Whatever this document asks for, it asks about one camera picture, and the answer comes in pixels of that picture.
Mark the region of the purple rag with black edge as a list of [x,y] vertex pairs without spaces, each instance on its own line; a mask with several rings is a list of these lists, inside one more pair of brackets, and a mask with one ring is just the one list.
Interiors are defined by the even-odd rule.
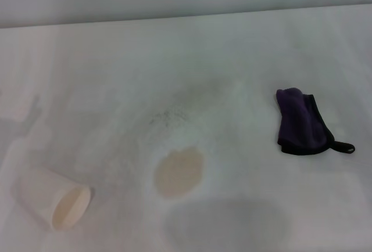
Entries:
[[276,99],[281,113],[277,143],[283,153],[308,156],[328,149],[346,154],[355,152],[354,145],[335,140],[313,95],[288,88],[277,90]]

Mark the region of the brown water stain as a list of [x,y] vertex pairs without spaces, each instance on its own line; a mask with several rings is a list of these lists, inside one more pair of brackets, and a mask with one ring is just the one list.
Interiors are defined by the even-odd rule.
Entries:
[[203,154],[195,147],[170,152],[156,167],[155,188],[162,197],[182,197],[203,177]]

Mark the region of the white paper cup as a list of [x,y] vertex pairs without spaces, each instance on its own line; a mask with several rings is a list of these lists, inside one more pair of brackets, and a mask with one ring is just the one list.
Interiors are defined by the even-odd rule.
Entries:
[[23,172],[15,182],[14,194],[32,217],[53,231],[74,227],[92,198],[89,186],[44,167]]

